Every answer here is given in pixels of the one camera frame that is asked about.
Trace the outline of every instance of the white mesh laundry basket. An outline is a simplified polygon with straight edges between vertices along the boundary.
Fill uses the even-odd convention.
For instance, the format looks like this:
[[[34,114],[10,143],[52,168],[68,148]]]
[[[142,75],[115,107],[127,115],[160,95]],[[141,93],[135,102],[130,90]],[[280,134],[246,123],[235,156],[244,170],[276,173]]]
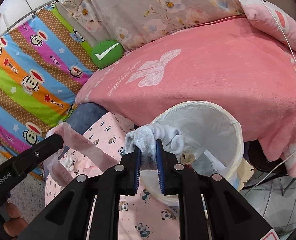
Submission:
[[[208,150],[225,168],[220,174],[232,185],[243,157],[241,125],[222,107],[206,101],[178,104],[159,115],[153,123],[178,127],[185,136],[185,146]],[[169,206],[178,206],[178,196],[161,194],[157,171],[141,171],[141,182],[155,198]]]

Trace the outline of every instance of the pink fleece blanket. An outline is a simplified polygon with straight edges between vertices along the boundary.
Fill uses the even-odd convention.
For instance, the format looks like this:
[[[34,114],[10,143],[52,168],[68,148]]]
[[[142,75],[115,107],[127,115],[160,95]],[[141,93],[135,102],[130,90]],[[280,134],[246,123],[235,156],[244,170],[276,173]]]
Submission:
[[[95,72],[76,98],[137,125],[191,100],[226,109],[240,122],[244,141],[258,139],[269,160],[296,149],[294,60],[288,47],[242,17],[185,29],[134,50]],[[296,177],[296,153],[286,166]]]

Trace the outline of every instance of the colorful striped blanket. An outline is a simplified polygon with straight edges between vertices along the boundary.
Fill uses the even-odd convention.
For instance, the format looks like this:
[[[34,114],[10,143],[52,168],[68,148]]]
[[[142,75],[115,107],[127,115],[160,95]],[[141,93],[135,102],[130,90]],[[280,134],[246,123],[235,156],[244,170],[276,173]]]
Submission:
[[[54,6],[0,38],[0,151],[10,157],[64,121],[97,68]]]

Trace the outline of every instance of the pink blanket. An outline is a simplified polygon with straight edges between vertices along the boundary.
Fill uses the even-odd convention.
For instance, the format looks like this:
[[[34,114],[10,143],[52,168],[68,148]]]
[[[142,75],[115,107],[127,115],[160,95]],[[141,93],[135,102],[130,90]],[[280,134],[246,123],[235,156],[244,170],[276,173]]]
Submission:
[[[296,149],[290,51],[242,17],[185,29],[134,50],[95,72],[76,98],[137,125],[191,100],[226,109],[240,122],[244,141],[258,139],[269,160],[285,159]],[[296,153],[286,166],[296,177]]]

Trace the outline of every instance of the towel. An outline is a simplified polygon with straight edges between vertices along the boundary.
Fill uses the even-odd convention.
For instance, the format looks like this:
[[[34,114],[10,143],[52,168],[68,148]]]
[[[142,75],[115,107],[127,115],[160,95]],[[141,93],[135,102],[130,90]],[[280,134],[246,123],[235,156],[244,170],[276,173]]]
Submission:
[[[126,134],[125,153],[132,153],[137,146],[141,150],[141,170],[156,170],[156,140],[161,139],[166,152],[181,155],[185,137],[178,128],[162,124],[146,124]]]

